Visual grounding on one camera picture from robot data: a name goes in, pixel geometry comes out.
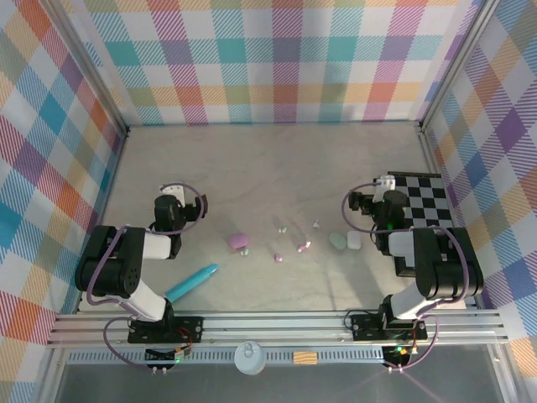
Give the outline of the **black and white chessboard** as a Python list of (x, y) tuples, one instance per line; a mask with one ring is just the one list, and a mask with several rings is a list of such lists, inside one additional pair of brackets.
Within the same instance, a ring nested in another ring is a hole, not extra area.
[(395, 189), (409, 200), (404, 213), (405, 228), (453, 227), (441, 175), (401, 171), (388, 174), (395, 178)]

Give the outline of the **aluminium rail frame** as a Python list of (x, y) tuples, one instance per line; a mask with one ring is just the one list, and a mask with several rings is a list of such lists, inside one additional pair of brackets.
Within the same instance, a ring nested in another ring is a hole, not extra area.
[[(49, 348), (96, 348), (105, 345), (102, 332), (106, 323), (109, 343), (118, 348), (130, 347), (131, 330), (119, 311), (84, 311), (75, 315), (60, 315), (49, 336)], [(202, 311), (185, 312), (185, 317), (202, 317), (201, 340), (197, 347), (234, 347), (254, 341), (264, 347), (317, 347), (419, 345), (430, 343), (436, 335), (438, 345), (472, 345), (506, 343), (507, 330), (498, 311), (435, 310), (435, 318), (425, 320), (427, 339), (407, 333), (396, 338), (353, 339), (343, 324), (344, 311)]]

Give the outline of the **turquoise plastic tube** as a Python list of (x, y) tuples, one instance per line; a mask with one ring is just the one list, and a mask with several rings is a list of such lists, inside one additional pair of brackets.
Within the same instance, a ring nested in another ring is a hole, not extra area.
[(217, 264), (211, 264), (196, 271), (193, 275), (185, 280), (182, 280), (177, 285), (174, 285), (171, 289), (165, 292), (165, 298), (170, 302), (175, 302), (182, 296), (186, 295), (190, 291), (194, 290), (197, 286), (208, 280), (219, 269)]

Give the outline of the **aluminium corner post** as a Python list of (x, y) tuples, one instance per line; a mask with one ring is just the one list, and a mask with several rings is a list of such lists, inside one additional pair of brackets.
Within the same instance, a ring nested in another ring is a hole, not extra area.
[(125, 138), (129, 134), (129, 126), (123, 121), (121, 113), (101, 78), (89, 52), (71, 23), (67, 12), (61, 5), (60, 0), (41, 0), (43, 6), (48, 7), (47, 13), (54, 22), (55, 27), (60, 31), (60, 36), (65, 41), (67, 47), (73, 54), (73, 59), (81, 69), (83, 76), (88, 80), (91, 88), (95, 91), (96, 97), (101, 102), (103, 109), (108, 113), (114, 126)]
[(449, 63), (442, 73), (435, 90), (432, 92), (431, 99), (427, 102), (427, 108), (418, 119), (420, 132), (424, 136), (430, 129), (435, 115), (441, 110), (448, 98), (448, 93), (455, 84), (456, 78), (469, 61), (478, 40), (500, 3), (501, 0), (478, 0), (477, 8), (472, 18), (461, 22), (460, 27), (465, 29), (464, 35), (457, 34), (457, 41), (451, 41), (451, 47), (446, 53), (451, 57)]

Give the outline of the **small circuit board mount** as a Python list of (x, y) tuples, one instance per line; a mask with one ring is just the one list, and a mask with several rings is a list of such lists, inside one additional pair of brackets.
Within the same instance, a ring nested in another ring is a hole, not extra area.
[(383, 366), (391, 374), (395, 371), (403, 372), (403, 368), (410, 365), (412, 358), (418, 354), (416, 346), (384, 346)]
[(184, 361), (191, 353), (192, 346), (190, 344), (168, 351), (147, 348), (144, 352), (144, 359), (146, 365), (151, 368), (152, 375), (156, 375), (159, 371), (167, 374), (170, 369)]

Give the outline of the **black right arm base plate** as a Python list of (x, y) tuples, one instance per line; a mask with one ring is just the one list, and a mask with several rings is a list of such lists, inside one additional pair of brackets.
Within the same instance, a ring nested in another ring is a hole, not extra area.
[(350, 316), (350, 329), (354, 341), (424, 341), (428, 333), (424, 321), (403, 320), (391, 322), (379, 314), (360, 314)]

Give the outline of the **aluminium side rail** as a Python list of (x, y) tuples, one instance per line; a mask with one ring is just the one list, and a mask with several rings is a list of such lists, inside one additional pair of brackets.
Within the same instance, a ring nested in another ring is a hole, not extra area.
[[(431, 173), (441, 175), (430, 141), (422, 133), (419, 134), (419, 139)], [(469, 234), (464, 227), (457, 225), (446, 184), (442, 177), (441, 179), (453, 227), (429, 226), (414, 231), (415, 284), (420, 294), (430, 303), (424, 308), (425, 311), (444, 307), (457, 309), (467, 297), (479, 295), (483, 288), (482, 271)]]
[(101, 224), (107, 209), (112, 189), (115, 184), (117, 169), (123, 156), (123, 148), (128, 139), (130, 127), (127, 127), (126, 132), (119, 131), (116, 138), (112, 142), (112, 146), (108, 152), (104, 152), (104, 144), (98, 144), (96, 158), (102, 163), (102, 172), (97, 177), (98, 193), (96, 194), (94, 209), (96, 212), (91, 216), (87, 235), (84, 238), (81, 254), (84, 254), (86, 246), (90, 240), (91, 233), (97, 224)]

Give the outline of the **white round cap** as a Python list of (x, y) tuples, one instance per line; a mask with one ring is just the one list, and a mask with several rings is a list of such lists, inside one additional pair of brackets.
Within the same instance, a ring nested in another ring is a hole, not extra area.
[(266, 355), (263, 348), (254, 341), (241, 343), (234, 353), (236, 368), (246, 375), (257, 375), (265, 367)]

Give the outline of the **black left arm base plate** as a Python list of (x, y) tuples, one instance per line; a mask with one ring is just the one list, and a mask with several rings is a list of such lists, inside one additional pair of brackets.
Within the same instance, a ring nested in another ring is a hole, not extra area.
[(131, 321), (128, 324), (128, 343), (181, 344), (199, 343), (202, 336), (202, 317), (171, 317), (158, 322)]

